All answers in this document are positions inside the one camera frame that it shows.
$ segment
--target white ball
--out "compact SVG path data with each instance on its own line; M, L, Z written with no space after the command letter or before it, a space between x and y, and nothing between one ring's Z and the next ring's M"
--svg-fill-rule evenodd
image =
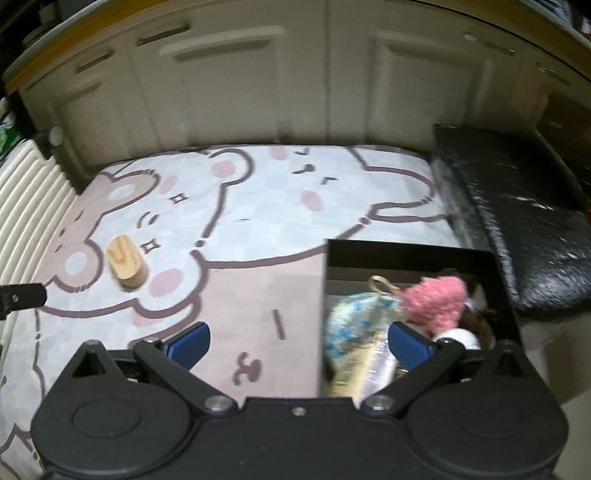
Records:
M466 347L466 350L480 350L480 343L478 342L476 335L463 328L452 328L447 332L440 333L433 337L433 341L437 342L440 338L452 338L457 340Z

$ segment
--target radiator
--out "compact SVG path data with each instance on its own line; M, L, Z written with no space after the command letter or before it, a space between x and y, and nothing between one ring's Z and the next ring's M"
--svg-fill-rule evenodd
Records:
M76 192L56 164L28 140L0 166L0 285L29 283ZM18 312L0 322L0 369Z

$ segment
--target cartoon rug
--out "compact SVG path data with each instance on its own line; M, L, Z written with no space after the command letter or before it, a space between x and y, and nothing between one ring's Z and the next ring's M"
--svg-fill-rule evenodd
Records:
M242 401L313 397L327 238L457 246L429 165L378 147L216 147L114 164L77 198L20 314L0 387L0 478L41 472L31 418L88 339L121 349L195 321L212 332L192 372ZM104 251L127 234L148 281L127 292Z

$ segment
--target black bench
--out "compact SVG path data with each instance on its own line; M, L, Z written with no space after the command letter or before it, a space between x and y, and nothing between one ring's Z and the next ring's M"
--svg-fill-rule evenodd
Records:
M435 127L433 170L465 247L496 254L522 320L591 310L591 227L537 146L472 127Z

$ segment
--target black cushion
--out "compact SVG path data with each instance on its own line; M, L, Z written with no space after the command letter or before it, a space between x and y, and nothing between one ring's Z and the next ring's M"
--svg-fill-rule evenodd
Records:
M556 321L591 308L591 227L547 154L472 127L438 125L435 136L436 161L472 205L519 315Z

